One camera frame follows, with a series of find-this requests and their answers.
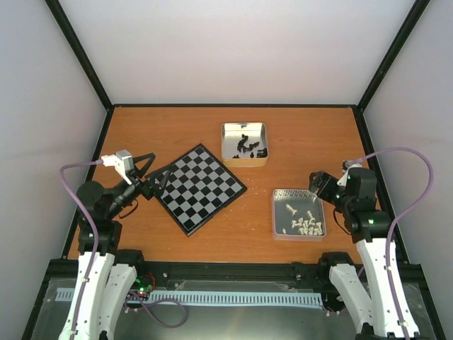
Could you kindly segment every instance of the metal tray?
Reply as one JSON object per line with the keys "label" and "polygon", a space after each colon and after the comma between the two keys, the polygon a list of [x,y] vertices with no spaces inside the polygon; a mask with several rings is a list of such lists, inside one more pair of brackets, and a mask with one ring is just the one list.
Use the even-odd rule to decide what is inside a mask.
{"label": "metal tray", "polygon": [[[297,212],[293,215],[287,205]],[[304,189],[276,189],[272,196],[272,206],[274,239],[321,241],[326,236],[323,203],[314,193]],[[313,215],[316,223],[321,223],[321,234],[305,235],[299,230],[300,227],[292,227],[293,220],[308,220],[308,212]]]}
{"label": "metal tray", "polygon": [[[260,142],[252,152],[255,157],[250,158],[252,152],[239,152],[238,142],[242,134],[248,135],[246,145]],[[256,152],[259,149],[268,149],[268,156],[257,158]],[[222,125],[222,162],[228,167],[238,166],[265,166],[269,158],[268,138],[266,126],[263,123],[225,123]]]}

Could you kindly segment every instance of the chessboard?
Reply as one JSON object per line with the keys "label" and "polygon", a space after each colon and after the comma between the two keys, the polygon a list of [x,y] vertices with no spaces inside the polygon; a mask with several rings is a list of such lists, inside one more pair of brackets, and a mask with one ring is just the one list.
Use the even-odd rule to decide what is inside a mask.
{"label": "chessboard", "polygon": [[157,199],[187,236],[247,190],[203,144],[175,160],[170,170],[165,191]]}

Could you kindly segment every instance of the brown tabletop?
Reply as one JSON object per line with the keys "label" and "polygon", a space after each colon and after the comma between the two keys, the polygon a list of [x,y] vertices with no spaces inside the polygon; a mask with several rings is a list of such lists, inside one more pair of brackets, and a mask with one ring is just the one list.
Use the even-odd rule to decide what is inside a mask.
{"label": "brown tabletop", "polygon": [[[328,203],[322,242],[276,241],[272,233],[274,189],[307,188],[309,174],[319,170],[339,177],[343,160],[363,156],[349,108],[116,108],[101,154],[154,152],[152,170],[203,143],[221,159],[221,126],[227,122],[266,124],[267,165],[230,169],[248,190],[190,237],[155,198],[139,198],[139,208],[121,220],[120,249],[141,249],[148,261],[316,263],[325,251],[347,251],[361,262]],[[120,177],[113,168],[98,166],[94,180],[110,187]],[[77,246],[76,234],[69,258],[77,257]]]}

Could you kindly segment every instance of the white wall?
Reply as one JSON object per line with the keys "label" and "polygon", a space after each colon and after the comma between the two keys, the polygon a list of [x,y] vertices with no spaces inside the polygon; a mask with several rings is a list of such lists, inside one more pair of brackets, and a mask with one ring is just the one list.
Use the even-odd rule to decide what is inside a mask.
{"label": "white wall", "polygon": [[19,339],[74,212],[59,167],[91,159],[105,111],[44,1],[2,1],[0,46],[0,337]]}
{"label": "white wall", "polygon": [[114,103],[356,104],[413,0],[62,0]]}
{"label": "white wall", "polygon": [[[428,199],[401,223],[410,259],[422,264],[447,339],[453,339],[453,1],[431,1],[386,75],[365,117],[376,149],[413,147],[435,168]],[[397,213],[427,181],[411,155],[379,158]]]}

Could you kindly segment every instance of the perforated metal strip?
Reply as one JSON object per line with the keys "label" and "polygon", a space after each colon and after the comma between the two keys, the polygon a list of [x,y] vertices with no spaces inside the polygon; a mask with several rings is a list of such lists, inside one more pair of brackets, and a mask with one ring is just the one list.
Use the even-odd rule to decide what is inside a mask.
{"label": "perforated metal strip", "polygon": [[[73,288],[58,288],[55,301],[71,301]],[[185,292],[157,290],[149,295],[144,303],[160,299],[173,299],[186,306],[240,307],[240,306],[275,306],[320,308],[319,293],[253,293],[253,292]],[[129,303],[139,303],[135,299]]]}

